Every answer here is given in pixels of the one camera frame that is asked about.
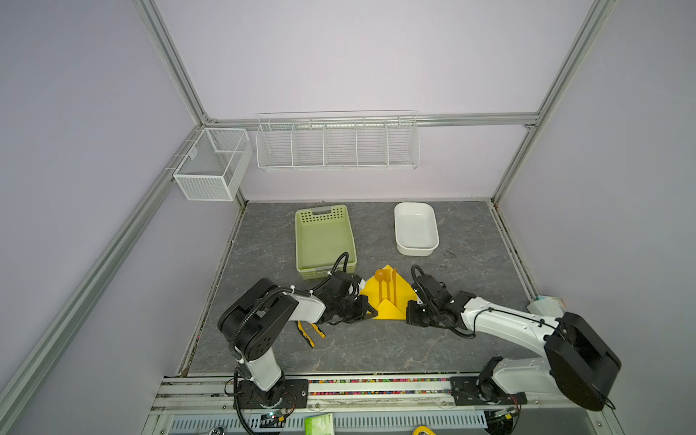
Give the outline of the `green perforated plastic basket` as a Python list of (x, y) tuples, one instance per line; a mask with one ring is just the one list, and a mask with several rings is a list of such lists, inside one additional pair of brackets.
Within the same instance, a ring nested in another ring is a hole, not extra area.
[(328, 276), (338, 257), (348, 253), (346, 271), (355, 273), (355, 237), (346, 205), (305, 208), (295, 212), (295, 259), (304, 280)]

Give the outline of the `orange wooden spoon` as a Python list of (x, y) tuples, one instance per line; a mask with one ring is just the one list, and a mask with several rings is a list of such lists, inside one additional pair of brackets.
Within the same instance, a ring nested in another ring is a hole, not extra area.
[(384, 285), (391, 279), (390, 273), (387, 269), (379, 269), (375, 272), (374, 278), (378, 283), (378, 302), (382, 302), (389, 295), (384, 295)]

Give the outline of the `orange wooden fork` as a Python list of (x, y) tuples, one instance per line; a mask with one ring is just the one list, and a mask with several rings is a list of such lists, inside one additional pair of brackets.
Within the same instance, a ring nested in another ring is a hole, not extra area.
[(391, 288), (391, 302), (396, 306), (397, 305), (397, 284), (398, 284), (398, 278), (397, 278), (397, 272), (395, 269), (391, 270), (391, 278), (390, 278), (390, 288)]

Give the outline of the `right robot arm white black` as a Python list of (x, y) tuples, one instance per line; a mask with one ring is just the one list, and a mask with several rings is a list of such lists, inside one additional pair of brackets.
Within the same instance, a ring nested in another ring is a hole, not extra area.
[(589, 411), (614, 406), (609, 396), (622, 363), (580, 315), (533, 315), (466, 291), (451, 293), (420, 266), (411, 267), (411, 278), (417, 297), (407, 306), (411, 326), (444, 329), (463, 339), (493, 335), (534, 353), (527, 359), (490, 358), (474, 382), (482, 402), (542, 393), (562, 394)]

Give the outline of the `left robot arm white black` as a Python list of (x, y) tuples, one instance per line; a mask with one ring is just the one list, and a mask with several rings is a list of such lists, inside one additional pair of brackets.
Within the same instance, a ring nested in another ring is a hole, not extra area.
[(306, 382), (288, 382), (273, 345), (286, 324), (353, 324), (377, 317), (378, 311), (361, 291), (364, 279), (347, 270), (342, 253), (328, 275), (308, 290), (282, 287), (268, 278), (257, 281), (217, 321), (217, 329), (237, 361), (240, 405), (245, 409), (277, 407), (294, 393), (307, 392)]

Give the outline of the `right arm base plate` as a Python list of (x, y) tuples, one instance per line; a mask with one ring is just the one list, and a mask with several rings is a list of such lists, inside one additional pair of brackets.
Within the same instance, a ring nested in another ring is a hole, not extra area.
[(458, 406), (473, 405), (524, 405), (525, 393), (505, 393), (491, 379), (480, 380), (478, 375), (453, 376), (451, 396)]

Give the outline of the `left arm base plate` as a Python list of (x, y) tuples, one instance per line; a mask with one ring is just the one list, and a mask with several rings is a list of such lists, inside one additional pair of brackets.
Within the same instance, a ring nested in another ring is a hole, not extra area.
[(304, 409), (309, 397), (307, 379), (281, 378), (269, 390), (261, 390), (254, 382), (242, 380), (234, 389), (242, 410), (253, 409)]

